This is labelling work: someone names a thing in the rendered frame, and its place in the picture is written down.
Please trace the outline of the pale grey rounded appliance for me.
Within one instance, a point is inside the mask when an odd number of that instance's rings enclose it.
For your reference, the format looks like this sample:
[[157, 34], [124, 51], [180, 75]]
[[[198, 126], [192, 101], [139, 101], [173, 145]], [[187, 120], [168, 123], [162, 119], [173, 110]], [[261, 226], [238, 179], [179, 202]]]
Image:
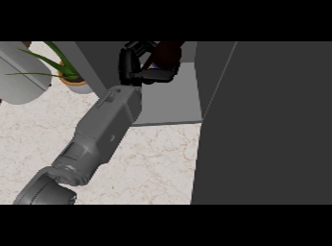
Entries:
[[24, 48], [21, 41], [0, 41], [0, 99], [14, 105], [36, 100], [52, 83], [50, 69]]

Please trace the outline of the dark grey cabinet door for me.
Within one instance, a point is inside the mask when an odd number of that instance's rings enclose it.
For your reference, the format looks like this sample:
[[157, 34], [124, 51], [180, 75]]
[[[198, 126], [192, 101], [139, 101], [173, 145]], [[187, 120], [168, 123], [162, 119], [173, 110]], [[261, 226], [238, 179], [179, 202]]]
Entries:
[[236, 45], [202, 122], [196, 204], [332, 204], [332, 42]]

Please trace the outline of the dark wine bottle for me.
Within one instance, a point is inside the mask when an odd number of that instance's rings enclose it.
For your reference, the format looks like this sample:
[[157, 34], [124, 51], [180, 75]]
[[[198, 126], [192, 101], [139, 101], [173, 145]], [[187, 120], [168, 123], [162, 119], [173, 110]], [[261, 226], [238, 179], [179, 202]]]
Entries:
[[182, 59], [183, 44], [183, 41], [161, 41], [143, 67], [171, 70]]

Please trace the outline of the grey cabinet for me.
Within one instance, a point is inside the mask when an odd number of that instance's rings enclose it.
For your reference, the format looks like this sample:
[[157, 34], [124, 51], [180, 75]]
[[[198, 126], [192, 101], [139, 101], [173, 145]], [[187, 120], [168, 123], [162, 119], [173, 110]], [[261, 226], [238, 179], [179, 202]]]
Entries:
[[[93, 93], [102, 96], [120, 84], [118, 58], [124, 41], [56, 41]], [[187, 41], [173, 81], [142, 87], [142, 113], [134, 126], [201, 123], [238, 43]]]

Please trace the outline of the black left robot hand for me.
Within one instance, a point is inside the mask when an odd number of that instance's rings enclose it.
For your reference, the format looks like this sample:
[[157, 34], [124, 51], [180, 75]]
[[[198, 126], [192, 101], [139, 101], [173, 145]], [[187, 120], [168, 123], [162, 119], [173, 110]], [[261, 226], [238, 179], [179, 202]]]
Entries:
[[139, 58], [145, 53], [154, 53], [155, 41], [130, 41], [120, 52], [118, 74], [124, 86], [142, 86], [154, 83], [170, 83], [179, 72], [180, 62], [171, 69], [143, 68]]

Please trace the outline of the green potted plant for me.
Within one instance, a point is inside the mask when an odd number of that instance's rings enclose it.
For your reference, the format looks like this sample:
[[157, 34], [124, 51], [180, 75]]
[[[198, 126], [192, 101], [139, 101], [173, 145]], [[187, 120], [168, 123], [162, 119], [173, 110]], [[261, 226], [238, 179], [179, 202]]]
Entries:
[[52, 61], [45, 56], [33, 53], [28, 50], [21, 49], [21, 52], [24, 52], [31, 57], [37, 58], [42, 62], [45, 62], [58, 72], [58, 74], [47, 74], [43, 73], [43, 76], [58, 77], [62, 83], [67, 86], [84, 86], [87, 84], [87, 81], [84, 80], [78, 70], [75, 69], [70, 59], [65, 57], [62, 51], [59, 50], [56, 44], [52, 41], [46, 41], [45, 44], [49, 46], [49, 48], [53, 50], [59, 62]]

